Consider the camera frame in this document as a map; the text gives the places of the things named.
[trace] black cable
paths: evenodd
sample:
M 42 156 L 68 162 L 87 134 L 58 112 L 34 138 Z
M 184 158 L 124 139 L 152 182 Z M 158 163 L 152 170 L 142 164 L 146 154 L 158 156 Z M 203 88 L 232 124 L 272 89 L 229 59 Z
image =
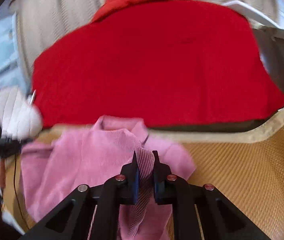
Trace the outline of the black cable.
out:
M 15 154 L 15 155 L 14 155 L 14 175 L 13 175 L 14 193 L 15 193 L 15 197 L 16 197 L 17 202 L 18 202 L 18 207 L 19 207 L 19 210 L 20 210 L 20 215 L 21 215 L 21 217 L 22 217 L 22 220 L 23 220 L 23 222 L 25 223 L 27 230 L 30 230 L 30 228 L 29 228 L 29 226 L 28 226 L 26 220 L 24 219 L 24 216 L 22 215 L 22 210 L 21 210 L 21 206 L 20 206 L 19 199 L 18 199 L 17 190 L 16 190 L 16 188 L 15 188 L 15 174 L 16 174 L 16 171 L 17 171 L 17 155 Z

